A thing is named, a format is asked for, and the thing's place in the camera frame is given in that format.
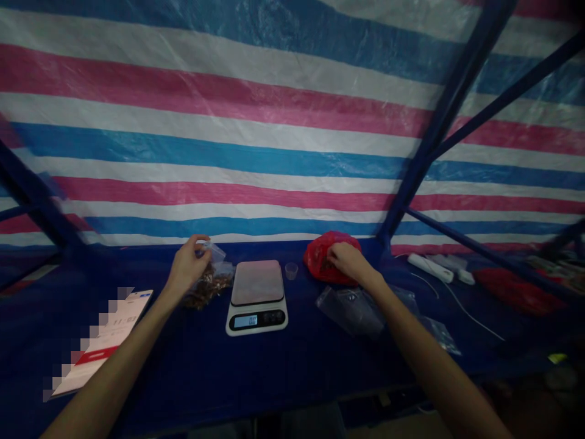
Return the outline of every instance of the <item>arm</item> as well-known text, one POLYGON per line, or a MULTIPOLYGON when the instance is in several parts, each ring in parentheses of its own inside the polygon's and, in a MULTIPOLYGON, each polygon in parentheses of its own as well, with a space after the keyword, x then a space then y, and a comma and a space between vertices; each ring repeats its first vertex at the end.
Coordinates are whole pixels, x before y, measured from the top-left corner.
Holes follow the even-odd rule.
POLYGON ((346 243, 335 244, 329 259, 357 280, 378 304, 400 352, 456 437, 512 438, 475 384, 400 302, 359 250, 346 243))
POLYGON ((209 240, 209 237, 193 235, 179 249, 166 286, 151 309, 59 413, 41 439, 98 439, 108 436, 160 331, 211 259, 210 251, 201 258, 195 256, 195 251, 201 248, 200 244, 196 244, 197 240, 209 240))

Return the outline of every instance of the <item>hand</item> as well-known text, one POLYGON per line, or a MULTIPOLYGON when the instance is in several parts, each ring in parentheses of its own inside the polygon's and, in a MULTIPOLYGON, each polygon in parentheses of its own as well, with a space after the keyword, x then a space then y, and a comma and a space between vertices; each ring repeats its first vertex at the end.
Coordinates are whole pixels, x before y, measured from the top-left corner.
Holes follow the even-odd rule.
POLYGON ((195 252, 203 248, 197 241, 209 241, 207 235, 193 235, 175 254, 172 262, 171 273, 166 281, 166 286, 160 298, 170 299, 176 306, 185 293, 199 280, 203 271, 211 260, 211 250, 206 251, 203 256, 197 257, 195 252))
POLYGON ((327 259, 337 269, 359 282, 362 286, 377 273, 364 255, 348 243, 337 243, 329 247, 327 259))

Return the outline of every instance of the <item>red object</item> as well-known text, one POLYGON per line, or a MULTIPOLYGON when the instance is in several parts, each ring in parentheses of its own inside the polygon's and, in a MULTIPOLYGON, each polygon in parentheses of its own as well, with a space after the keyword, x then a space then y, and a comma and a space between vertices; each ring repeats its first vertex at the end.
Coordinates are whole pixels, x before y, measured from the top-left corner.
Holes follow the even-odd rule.
POLYGON ((97 351, 86 352, 81 356, 77 363, 75 363, 75 365, 77 366, 84 363, 91 363, 92 361, 108 359, 118 348, 119 346, 111 346, 109 348, 98 349, 97 351))
POLYGON ((358 283, 355 280, 347 277, 327 260, 329 247, 341 242, 351 244, 361 252, 360 243, 353 236, 341 232, 327 232, 307 246, 303 262, 316 279, 332 284, 356 286, 358 283))
POLYGON ((499 300, 525 314, 540 317, 567 306, 504 268, 476 270, 473 276, 499 300))

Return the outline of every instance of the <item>small plastic bag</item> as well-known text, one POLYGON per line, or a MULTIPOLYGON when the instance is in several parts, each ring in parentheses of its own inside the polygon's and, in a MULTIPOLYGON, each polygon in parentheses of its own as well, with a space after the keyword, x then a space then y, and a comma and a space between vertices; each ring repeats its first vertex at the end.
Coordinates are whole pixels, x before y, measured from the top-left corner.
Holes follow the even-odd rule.
POLYGON ((396 296, 400 299, 400 302, 404 303, 404 306, 408 308, 408 310, 418 316, 419 313, 419 306, 416 304, 416 300, 414 298, 414 293, 409 290, 405 290, 404 288, 396 287, 395 285, 388 285, 391 290, 396 294, 396 296))
POLYGON ((377 339, 386 321, 374 300, 362 289, 334 291, 327 287, 315 304, 348 334, 377 339))
POLYGON ((461 355, 461 351, 457 348, 453 337, 451 337, 445 325, 429 317, 419 317, 419 321, 443 349, 450 354, 461 355))
POLYGON ((211 249, 211 263, 219 263, 224 261, 225 252, 215 244, 212 244, 211 241, 204 241, 203 251, 207 251, 209 249, 211 249))
POLYGON ((224 288, 232 285, 236 268, 230 262, 209 263, 183 299, 183 306, 202 310, 224 288))

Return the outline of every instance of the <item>digital kitchen scale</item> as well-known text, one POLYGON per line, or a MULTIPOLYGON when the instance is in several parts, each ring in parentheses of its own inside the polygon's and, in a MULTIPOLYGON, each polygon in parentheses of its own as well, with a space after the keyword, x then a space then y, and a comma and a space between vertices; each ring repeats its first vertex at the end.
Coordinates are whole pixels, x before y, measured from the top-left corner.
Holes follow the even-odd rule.
POLYGON ((259 334, 286 328, 285 288, 276 260, 240 262, 227 312, 227 335, 259 334))

